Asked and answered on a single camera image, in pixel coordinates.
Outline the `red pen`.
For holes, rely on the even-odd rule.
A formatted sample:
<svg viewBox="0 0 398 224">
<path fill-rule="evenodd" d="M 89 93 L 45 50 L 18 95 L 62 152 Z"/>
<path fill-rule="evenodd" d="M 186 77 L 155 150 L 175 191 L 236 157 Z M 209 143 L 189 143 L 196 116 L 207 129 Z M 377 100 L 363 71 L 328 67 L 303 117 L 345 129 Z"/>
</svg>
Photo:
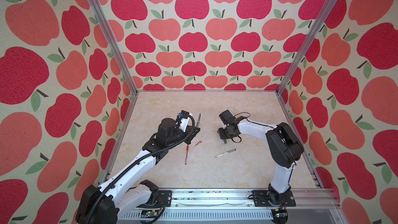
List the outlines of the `red pen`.
<svg viewBox="0 0 398 224">
<path fill-rule="evenodd" d="M 185 159 L 184 159 L 185 165 L 187 165 L 187 162 L 188 162 L 188 153 L 189 153 L 189 145 L 187 145 L 187 147 L 186 147 L 186 155 L 185 155 Z"/>
</svg>

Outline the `green pen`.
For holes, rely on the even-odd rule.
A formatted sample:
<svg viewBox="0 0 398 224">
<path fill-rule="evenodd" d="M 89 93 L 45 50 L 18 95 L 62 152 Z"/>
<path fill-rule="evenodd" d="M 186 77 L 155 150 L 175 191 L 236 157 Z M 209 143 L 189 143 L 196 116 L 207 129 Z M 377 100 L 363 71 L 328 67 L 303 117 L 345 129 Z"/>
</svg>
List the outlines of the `green pen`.
<svg viewBox="0 0 398 224">
<path fill-rule="evenodd" d="M 200 120 L 201 120 L 201 113 L 199 114 L 199 117 L 198 117 L 198 122 L 197 122 L 197 125 L 196 125 L 197 128 L 198 128 L 199 125 L 200 125 Z"/>
</svg>

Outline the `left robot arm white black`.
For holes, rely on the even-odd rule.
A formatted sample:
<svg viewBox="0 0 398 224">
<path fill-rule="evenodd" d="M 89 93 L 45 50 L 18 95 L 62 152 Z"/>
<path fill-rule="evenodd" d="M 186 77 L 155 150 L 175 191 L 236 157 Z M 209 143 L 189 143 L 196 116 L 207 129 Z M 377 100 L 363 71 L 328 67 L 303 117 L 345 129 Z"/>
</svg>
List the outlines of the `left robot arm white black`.
<svg viewBox="0 0 398 224">
<path fill-rule="evenodd" d="M 115 224 L 132 208 L 157 200 L 157 186 L 143 181 L 134 184 L 154 168 L 169 150 L 182 143 L 190 144 L 200 128 L 187 112 L 176 119 L 165 118 L 157 133 L 144 144 L 139 154 L 123 170 L 106 182 L 95 187 L 88 186 L 81 197 L 75 221 L 78 224 Z"/>
</svg>

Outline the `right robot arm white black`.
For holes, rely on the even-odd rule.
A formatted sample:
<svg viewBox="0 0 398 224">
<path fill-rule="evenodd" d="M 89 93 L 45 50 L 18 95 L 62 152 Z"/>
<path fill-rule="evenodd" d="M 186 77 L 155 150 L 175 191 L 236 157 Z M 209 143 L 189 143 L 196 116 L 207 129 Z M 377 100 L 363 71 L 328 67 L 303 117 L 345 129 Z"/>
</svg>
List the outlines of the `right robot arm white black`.
<svg viewBox="0 0 398 224">
<path fill-rule="evenodd" d="M 267 141 L 271 157 L 275 161 L 274 176 L 265 197 L 272 206 L 285 204 L 291 193 L 290 179 L 296 162 L 300 160 L 304 147 L 287 123 L 266 124 L 236 118 L 226 110 L 219 115 L 224 127 L 218 129 L 222 140 L 234 140 L 241 134 L 251 135 Z"/>
</svg>

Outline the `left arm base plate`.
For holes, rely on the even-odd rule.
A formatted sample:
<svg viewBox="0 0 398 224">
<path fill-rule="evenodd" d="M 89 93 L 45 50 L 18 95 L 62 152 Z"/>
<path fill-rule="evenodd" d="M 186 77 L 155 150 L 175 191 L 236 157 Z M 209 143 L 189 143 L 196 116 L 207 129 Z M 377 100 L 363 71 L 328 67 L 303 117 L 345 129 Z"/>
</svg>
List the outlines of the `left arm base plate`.
<svg viewBox="0 0 398 224">
<path fill-rule="evenodd" d="M 138 208 L 162 208 L 170 207 L 172 200 L 171 190 L 158 190 L 156 193 L 152 193 L 149 200 L 138 206 Z"/>
</svg>

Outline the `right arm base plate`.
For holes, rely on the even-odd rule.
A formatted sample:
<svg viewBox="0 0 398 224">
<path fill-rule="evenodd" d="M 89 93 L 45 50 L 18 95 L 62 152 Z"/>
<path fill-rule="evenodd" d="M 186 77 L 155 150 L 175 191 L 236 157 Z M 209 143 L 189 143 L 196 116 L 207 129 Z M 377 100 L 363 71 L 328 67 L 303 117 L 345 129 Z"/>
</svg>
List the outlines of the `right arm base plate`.
<svg viewBox="0 0 398 224">
<path fill-rule="evenodd" d="M 276 191 L 253 190 L 248 197 L 253 200 L 255 207 L 295 207 L 296 202 L 291 190 L 279 194 Z"/>
</svg>

